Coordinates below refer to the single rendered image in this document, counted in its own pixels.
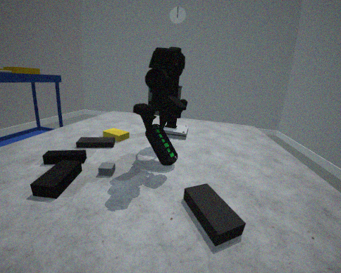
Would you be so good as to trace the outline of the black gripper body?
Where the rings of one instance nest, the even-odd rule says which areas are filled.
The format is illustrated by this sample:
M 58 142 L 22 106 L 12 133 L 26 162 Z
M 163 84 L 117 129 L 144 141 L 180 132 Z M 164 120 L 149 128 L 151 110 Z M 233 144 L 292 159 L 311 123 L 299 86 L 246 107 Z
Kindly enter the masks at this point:
M 150 105 L 145 103 L 136 104 L 134 106 L 133 113 L 139 114 L 140 116 L 143 117 L 150 117 L 155 114 L 155 111 L 164 110 L 167 112 L 171 112 L 166 105 L 165 106 L 160 105 L 161 100 L 163 99 L 167 91 L 170 92 L 170 89 L 161 88 L 157 90 L 150 90 L 150 92 L 152 92 L 151 101 L 149 101 L 148 103 Z

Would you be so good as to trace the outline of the dark grey controller unit with rocker switches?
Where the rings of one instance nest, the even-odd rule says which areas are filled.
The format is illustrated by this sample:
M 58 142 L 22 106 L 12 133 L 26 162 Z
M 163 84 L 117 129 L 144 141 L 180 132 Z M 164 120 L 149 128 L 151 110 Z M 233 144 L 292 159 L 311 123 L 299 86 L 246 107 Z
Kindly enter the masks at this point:
M 147 140 L 154 150 L 157 158 L 163 166 L 171 166 L 176 163 L 178 154 L 171 144 L 164 129 L 159 124 L 152 124 L 151 132 L 145 132 Z

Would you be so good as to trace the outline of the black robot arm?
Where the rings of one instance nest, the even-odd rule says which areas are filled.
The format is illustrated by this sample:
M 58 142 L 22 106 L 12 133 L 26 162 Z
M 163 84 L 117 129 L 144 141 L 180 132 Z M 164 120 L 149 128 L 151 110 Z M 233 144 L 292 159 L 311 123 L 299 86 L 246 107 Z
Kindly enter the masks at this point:
M 149 67 L 152 69 L 145 76 L 147 87 L 151 90 L 170 89 L 160 103 L 161 106 L 166 105 L 173 114 L 165 127 L 177 128 L 177 118 L 180 119 L 182 111 L 187 107 L 186 99 L 178 99 L 179 79 L 185 69 L 185 57 L 181 53 L 181 48 L 157 47 L 152 54 Z

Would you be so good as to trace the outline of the yellow rectangular block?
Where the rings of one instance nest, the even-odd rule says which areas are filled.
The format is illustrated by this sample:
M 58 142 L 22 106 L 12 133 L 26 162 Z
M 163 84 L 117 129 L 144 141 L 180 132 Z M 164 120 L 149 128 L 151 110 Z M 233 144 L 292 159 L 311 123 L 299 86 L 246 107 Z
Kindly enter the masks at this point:
M 103 131 L 104 138 L 115 138 L 115 141 L 121 142 L 130 138 L 130 132 L 122 131 L 116 128 Z

